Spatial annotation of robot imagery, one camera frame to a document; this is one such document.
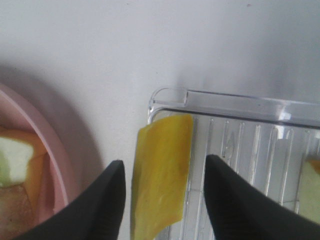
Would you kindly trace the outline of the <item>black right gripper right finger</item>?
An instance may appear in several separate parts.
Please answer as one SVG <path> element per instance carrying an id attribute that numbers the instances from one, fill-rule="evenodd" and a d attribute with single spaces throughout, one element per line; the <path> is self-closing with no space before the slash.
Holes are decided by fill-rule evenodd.
<path id="1" fill-rule="evenodd" d="M 318 240 L 320 226 L 271 200 L 219 156 L 205 159 L 204 200 L 217 240 Z"/>

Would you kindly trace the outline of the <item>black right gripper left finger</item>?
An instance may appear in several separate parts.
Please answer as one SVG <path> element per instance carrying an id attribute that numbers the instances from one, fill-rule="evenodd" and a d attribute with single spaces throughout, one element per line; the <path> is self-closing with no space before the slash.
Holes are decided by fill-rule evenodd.
<path id="1" fill-rule="evenodd" d="M 73 202 L 18 240 L 116 240 L 126 202 L 125 167 L 112 161 Z"/>

